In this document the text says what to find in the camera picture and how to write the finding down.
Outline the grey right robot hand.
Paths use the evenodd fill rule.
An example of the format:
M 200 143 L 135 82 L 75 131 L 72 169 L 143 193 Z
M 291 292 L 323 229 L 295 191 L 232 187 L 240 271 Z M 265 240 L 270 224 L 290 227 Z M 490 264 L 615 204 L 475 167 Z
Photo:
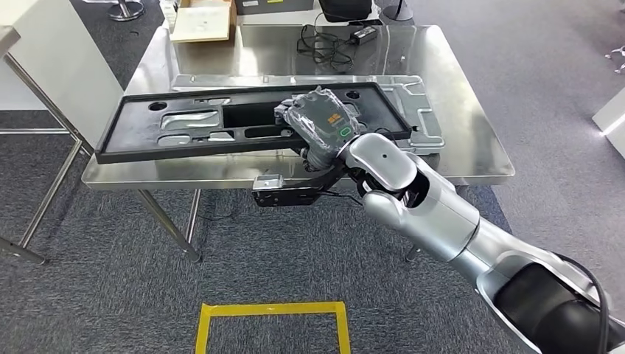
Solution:
M 306 142 L 301 156 L 313 170 L 329 169 L 343 147 L 363 132 L 357 115 L 321 86 L 281 101 L 273 112 L 278 125 L 289 125 Z

